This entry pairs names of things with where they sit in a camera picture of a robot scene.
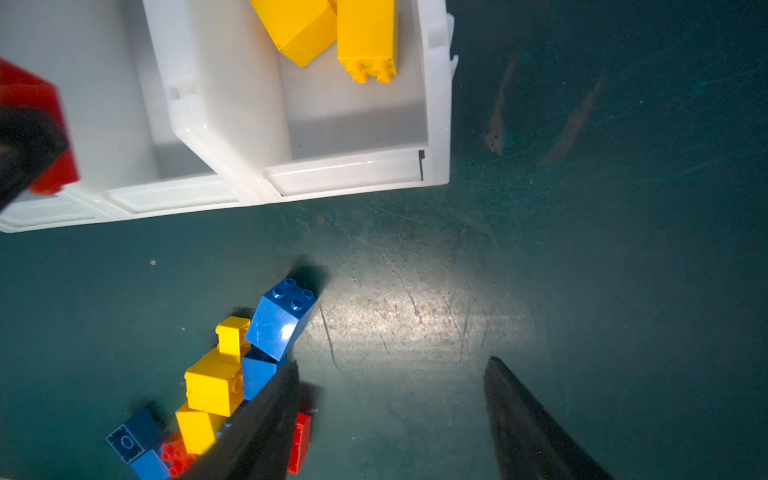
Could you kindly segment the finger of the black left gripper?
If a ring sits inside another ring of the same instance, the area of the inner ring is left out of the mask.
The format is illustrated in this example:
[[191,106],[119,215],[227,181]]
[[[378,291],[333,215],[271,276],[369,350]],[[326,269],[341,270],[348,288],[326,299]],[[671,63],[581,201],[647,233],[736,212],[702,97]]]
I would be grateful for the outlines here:
[[69,147],[53,116],[1,107],[1,210],[38,180]]

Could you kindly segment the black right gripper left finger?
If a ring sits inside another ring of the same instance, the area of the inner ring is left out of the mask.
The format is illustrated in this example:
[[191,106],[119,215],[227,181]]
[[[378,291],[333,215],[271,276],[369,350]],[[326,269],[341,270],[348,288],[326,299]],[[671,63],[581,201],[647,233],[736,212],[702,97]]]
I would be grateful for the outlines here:
[[284,365],[184,479],[284,479],[300,406],[299,369]]

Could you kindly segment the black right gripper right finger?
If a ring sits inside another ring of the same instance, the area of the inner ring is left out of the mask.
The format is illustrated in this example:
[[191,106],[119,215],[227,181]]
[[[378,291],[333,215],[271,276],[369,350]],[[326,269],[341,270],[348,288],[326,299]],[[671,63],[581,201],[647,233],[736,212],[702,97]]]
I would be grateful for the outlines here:
[[483,383],[500,478],[613,479],[501,359],[489,358]]

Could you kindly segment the yellow lego top brick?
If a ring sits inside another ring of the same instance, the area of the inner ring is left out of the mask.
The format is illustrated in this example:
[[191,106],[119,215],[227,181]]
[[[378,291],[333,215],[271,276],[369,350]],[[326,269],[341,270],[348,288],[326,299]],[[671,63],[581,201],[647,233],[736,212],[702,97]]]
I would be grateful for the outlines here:
[[355,83],[397,76],[399,12],[395,0],[339,0],[337,57]]

